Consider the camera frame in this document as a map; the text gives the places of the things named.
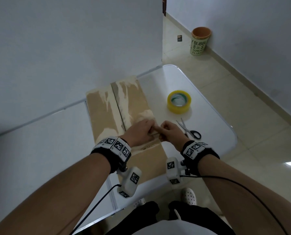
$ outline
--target tape roll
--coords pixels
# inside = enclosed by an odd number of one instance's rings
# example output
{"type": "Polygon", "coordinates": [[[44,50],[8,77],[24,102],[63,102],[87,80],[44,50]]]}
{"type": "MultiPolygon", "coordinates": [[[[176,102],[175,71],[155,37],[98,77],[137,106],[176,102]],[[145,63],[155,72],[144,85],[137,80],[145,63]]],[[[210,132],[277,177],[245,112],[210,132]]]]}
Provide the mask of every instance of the tape roll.
{"type": "Polygon", "coordinates": [[[175,90],[167,97],[167,108],[175,114],[183,114],[190,108],[191,96],[183,90],[175,90]]]}

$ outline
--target trash bin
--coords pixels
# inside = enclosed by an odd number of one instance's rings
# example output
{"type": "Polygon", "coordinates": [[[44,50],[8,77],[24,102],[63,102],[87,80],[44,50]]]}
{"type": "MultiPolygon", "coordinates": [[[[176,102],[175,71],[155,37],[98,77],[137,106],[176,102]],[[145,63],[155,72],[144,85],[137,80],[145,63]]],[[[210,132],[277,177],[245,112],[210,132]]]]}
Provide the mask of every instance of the trash bin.
{"type": "Polygon", "coordinates": [[[201,55],[206,47],[208,38],[212,31],[207,27],[197,27],[191,32],[190,54],[193,56],[201,55]]]}

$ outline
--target scissor handle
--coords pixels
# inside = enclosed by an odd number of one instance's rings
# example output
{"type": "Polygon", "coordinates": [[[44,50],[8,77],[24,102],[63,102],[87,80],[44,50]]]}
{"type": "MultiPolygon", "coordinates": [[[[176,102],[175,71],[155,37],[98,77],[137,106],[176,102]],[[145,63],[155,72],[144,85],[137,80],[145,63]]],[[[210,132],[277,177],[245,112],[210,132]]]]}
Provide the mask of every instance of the scissor handle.
{"type": "Polygon", "coordinates": [[[192,135],[195,139],[201,139],[201,138],[202,138],[201,134],[200,134],[198,131],[190,130],[190,133],[191,133],[191,135],[192,135]]]}

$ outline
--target white shirt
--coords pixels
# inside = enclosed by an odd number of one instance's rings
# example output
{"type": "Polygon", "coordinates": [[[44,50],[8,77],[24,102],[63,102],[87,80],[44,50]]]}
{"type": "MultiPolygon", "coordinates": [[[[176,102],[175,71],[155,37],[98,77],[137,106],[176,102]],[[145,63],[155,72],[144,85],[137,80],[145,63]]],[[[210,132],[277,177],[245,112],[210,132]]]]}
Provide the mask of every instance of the white shirt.
{"type": "Polygon", "coordinates": [[[211,230],[182,220],[162,220],[147,226],[133,235],[216,235],[211,230]]]}

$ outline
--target black cable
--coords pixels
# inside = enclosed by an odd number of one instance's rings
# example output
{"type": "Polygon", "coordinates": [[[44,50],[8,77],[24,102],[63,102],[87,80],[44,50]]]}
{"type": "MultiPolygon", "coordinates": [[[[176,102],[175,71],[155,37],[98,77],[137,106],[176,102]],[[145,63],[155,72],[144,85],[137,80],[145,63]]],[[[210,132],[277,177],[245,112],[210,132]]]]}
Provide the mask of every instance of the black cable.
{"type": "Polygon", "coordinates": [[[86,218],[88,218],[88,216],[90,215],[90,213],[92,213],[92,211],[99,205],[99,203],[105,198],[105,196],[108,195],[109,192],[111,192],[112,189],[114,189],[116,186],[121,187],[120,184],[114,185],[100,200],[99,202],[97,202],[97,204],[92,208],[92,210],[89,211],[89,213],[87,213],[87,215],[80,221],[80,223],[73,229],[73,231],[69,234],[72,235],[78,228],[79,226],[86,220],[86,218]]]}
{"type": "Polygon", "coordinates": [[[228,178],[225,178],[225,177],[221,177],[221,176],[187,176],[187,175],[181,175],[180,177],[195,177],[195,178],[217,178],[217,179],[223,179],[223,180],[227,180],[227,181],[230,181],[230,182],[233,182],[235,184],[237,184],[238,186],[241,186],[243,189],[247,190],[248,192],[250,192],[258,201],[261,202],[261,204],[267,209],[267,211],[273,216],[273,218],[276,220],[276,222],[279,224],[279,226],[281,227],[281,229],[284,231],[284,233],[286,235],[289,235],[286,231],[286,229],[284,228],[284,226],[281,224],[281,222],[277,219],[277,217],[273,214],[273,212],[267,207],[267,205],[256,195],[254,194],[252,191],[250,191],[248,188],[246,188],[244,185],[236,182],[236,181],[233,181],[233,180],[230,180],[228,178]]]}

